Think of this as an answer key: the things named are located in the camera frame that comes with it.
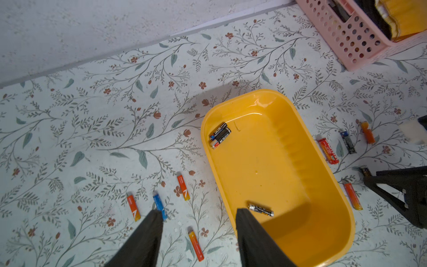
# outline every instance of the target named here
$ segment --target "pink plastic basket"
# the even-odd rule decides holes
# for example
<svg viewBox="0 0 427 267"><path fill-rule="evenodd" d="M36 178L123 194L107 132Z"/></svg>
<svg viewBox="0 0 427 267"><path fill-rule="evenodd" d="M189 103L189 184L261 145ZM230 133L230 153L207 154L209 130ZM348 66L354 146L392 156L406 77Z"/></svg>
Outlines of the pink plastic basket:
<svg viewBox="0 0 427 267"><path fill-rule="evenodd" d="M427 41L427 30L390 41L353 0L338 0L350 18L344 23L327 0L296 0L344 66L356 70Z"/></svg>

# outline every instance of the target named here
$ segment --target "aa battery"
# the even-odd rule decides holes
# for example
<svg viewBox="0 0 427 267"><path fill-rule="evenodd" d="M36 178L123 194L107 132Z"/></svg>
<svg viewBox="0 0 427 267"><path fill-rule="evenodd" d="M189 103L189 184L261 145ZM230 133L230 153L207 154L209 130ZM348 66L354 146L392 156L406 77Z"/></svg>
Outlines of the aa battery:
<svg viewBox="0 0 427 267"><path fill-rule="evenodd" d="M253 205L253 204L249 204L248 208L249 208L249 210L251 210L251 211L259 212L259 213L262 213L262 214L268 215L268 216L270 216L270 217L273 217L273 216L274 216L274 212L273 212L273 211L271 211L271 210L268 210L268 209L266 209L266 208L258 207L258 206L255 206L255 205Z"/></svg>
<svg viewBox="0 0 427 267"><path fill-rule="evenodd" d="M339 134L341 135L341 137L344 141L344 145L347 148L348 153L349 154L356 153L356 149L354 148L353 142L351 141L351 138L350 138L350 135L348 134L348 132L341 129Z"/></svg>
<svg viewBox="0 0 427 267"><path fill-rule="evenodd" d="M365 177L372 176L371 171L368 169L368 166L366 165L360 166L360 171Z"/></svg>
<svg viewBox="0 0 427 267"><path fill-rule="evenodd" d="M219 132L224 129L225 127L227 127L226 123L223 123L218 129L216 129L216 131L210 136L211 140L214 140L215 137L219 134Z"/></svg>
<svg viewBox="0 0 427 267"><path fill-rule="evenodd" d="M231 133L231 130L228 127L223 128L218 135L215 137L215 139L211 142L211 147L215 149L217 146L219 146L220 143L222 143L227 136L229 136Z"/></svg>

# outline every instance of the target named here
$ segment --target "orange battery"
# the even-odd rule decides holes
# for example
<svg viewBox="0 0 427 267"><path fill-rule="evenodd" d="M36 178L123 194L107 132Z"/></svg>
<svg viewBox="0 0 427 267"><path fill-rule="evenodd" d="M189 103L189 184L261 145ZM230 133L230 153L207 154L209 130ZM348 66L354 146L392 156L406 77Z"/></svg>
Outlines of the orange battery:
<svg viewBox="0 0 427 267"><path fill-rule="evenodd" d="M185 185L184 178L182 175L178 176L179 186L181 187L182 195L184 196L185 201L190 199L190 194L188 193L187 186Z"/></svg>
<svg viewBox="0 0 427 267"><path fill-rule="evenodd" d="M375 143L375 137L372 134L372 130L371 127L369 127L369 123L367 121L364 121L360 124L360 127L362 127L363 133L365 134L365 138L368 144Z"/></svg>
<svg viewBox="0 0 427 267"><path fill-rule="evenodd" d="M190 237L190 241L193 244L194 252L196 253L197 258L199 259L199 261L203 261L205 256L203 256L203 252L200 248L199 242L197 241L196 234L194 233L194 231L191 231L188 233L188 236Z"/></svg>
<svg viewBox="0 0 427 267"><path fill-rule="evenodd" d="M328 141L326 141L326 138L322 137L322 135L317 135L316 140L322 148L323 152L325 153L328 162L331 164L339 163L339 159L336 157Z"/></svg>
<svg viewBox="0 0 427 267"><path fill-rule="evenodd" d="M351 203L353 204L354 209L361 211L363 210L362 205L359 202L359 198L356 195L356 192L353 189L353 186L351 183L344 184L344 188L347 191L348 197L351 200Z"/></svg>
<svg viewBox="0 0 427 267"><path fill-rule="evenodd" d="M138 207L136 206L135 199L133 198L133 195L131 193L127 193L127 195L128 195L129 207L131 208L132 215L134 216L134 219L136 222L141 218L141 215L139 214Z"/></svg>

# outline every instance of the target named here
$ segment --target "yellow plastic tub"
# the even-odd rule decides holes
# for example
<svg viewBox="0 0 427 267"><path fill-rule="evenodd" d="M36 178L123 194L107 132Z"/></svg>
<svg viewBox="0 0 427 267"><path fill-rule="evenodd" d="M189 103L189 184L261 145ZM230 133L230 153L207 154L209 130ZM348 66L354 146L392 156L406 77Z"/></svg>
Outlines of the yellow plastic tub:
<svg viewBox="0 0 427 267"><path fill-rule="evenodd" d="M215 150L209 135L222 122L231 134ZM326 266L343 256L354 238L354 217L318 145L292 103L257 90L213 107L202 143L231 224L248 203L277 245L299 267Z"/></svg>

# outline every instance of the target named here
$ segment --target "floor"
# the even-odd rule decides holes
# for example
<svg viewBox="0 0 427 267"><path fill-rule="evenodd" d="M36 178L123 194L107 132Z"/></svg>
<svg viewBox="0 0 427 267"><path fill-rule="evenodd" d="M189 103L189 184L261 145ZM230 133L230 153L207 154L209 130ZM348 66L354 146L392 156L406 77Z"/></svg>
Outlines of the floor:
<svg viewBox="0 0 427 267"><path fill-rule="evenodd" d="M214 105L269 88L293 102L313 136L328 138L340 159L330 166L337 182L352 182L364 208L353 210L352 248L332 266L426 266L427 232L363 187L357 168L425 165L427 147L406 142L398 125L427 112L426 63L424 43L348 72L291 6L3 88L0 262L102 266L138 225L126 192L144 216L154 190L169 215L159 267L239 266L200 126ZM360 133L363 120L374 145ZM340 128L357 154L347 153Z"/></svg>

